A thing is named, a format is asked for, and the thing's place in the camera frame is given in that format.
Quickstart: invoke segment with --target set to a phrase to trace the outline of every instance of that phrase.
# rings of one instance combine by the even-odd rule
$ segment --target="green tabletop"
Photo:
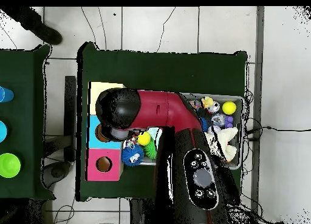
[[[244,97],[246,59],[245,52],[226,55],[101,51],[92,42],[83,44],[78,51],[77,162],[80,168],[76,190],[80,193],[77,197],[84,200],[87,197],[151,198],[154,195],[153,166],[125,167],[118,182],[84,180],[89,81],[122,83],[136,89]],[[233,171],[233,175],[240,188],[241,168]]]
[[[0,154],[15,154],[21,161],[16,177],[0,177],[0,198],[53,199],[41,183],[44,127],[44,60],[50,46],[33,51],[0,50],[0,86],[14,92],[14,99],[0,103],[0,120],[8,128]]]

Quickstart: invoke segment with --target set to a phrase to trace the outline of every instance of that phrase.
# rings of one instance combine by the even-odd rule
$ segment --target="yellow ball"
[[[144,133],[140,133],[137,139],[137,142],[141,145],[141,146],[146,146],[147,144],[149,144],[151,141],[151,136],[147,131],[144,131]]]
[[[236,104],[232,101],[227,101],[222,105],[222,111],[227,115],[231,115],[236,111]]]

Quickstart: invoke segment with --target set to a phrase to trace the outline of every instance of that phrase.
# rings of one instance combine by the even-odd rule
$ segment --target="white plush toy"
[[[236,127],[229,127],[228,129],[222,129],[216,134],[227,163],[231,162],[234,156],[236,155],[236,147],[230,146],[228,142],[235,137],[237,132],[238,129]],[[207,138],[207,143],[210,148],[211,154],[223,158],[217,145],[217,140],[214,134],[205,133],[205,136]]]

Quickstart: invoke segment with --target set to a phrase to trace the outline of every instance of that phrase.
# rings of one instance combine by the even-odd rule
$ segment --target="person's shoe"
[[[48,44],[57,45],[60,44],[63,40],[63,37],[57,30],[52,29],[44,24],[41,24],[34,30],[31,30],[31,32]]]

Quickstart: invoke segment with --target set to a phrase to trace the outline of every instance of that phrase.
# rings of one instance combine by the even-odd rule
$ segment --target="green bowl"
[[[13,178],[21,169],[19,158],[13,154],[0,155],[0,175],[4,178]]]

